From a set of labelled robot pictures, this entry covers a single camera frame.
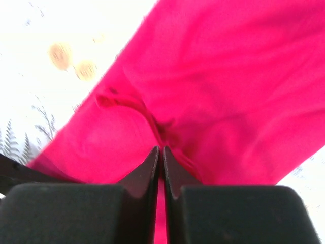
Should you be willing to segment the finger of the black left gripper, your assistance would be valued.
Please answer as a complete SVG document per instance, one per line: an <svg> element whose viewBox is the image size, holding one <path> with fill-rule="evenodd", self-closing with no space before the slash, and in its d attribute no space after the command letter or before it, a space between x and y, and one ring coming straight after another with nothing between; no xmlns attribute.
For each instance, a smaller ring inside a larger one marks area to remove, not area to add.
<svg viewBox="0 0 325 244"><path fill-rule="evenodd" d="M1 155L1 194L6 195L11 188L25 183L77 183L74 180L54 178L32 170Z"/></svg>

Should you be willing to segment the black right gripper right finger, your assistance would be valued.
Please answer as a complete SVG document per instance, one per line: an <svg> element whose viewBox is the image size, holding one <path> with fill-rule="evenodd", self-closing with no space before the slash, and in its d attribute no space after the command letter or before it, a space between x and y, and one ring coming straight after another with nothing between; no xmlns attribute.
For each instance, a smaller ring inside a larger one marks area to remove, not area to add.
<svg viewBox="0 0 325 244"><path fill-rule="evenodd" d="M285 186L206 186L163 150L168 243L319 243Z"/></svg>

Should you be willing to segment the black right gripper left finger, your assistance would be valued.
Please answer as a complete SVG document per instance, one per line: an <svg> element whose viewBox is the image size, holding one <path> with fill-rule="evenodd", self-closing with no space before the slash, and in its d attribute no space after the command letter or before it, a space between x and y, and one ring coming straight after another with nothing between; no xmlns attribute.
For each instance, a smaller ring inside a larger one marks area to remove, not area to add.
<svg viewBox="0 0 325 244"><path fill-rule="evenodd" d="M1 200L1 243L153 243L159 148L116 184L25 183Z"/></svg>

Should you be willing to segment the pink t-shirt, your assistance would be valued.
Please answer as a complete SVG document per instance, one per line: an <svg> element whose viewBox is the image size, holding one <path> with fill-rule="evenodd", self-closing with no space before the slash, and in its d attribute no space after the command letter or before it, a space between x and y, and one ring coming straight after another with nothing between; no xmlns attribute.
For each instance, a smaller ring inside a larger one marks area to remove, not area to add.
<svg viewBox="0 0 325 244"><path fill-rule="evenodd" d="M159 1L44 174L115 183L155 146L208 185L276 184L324 146L324 1Z"/></svg>

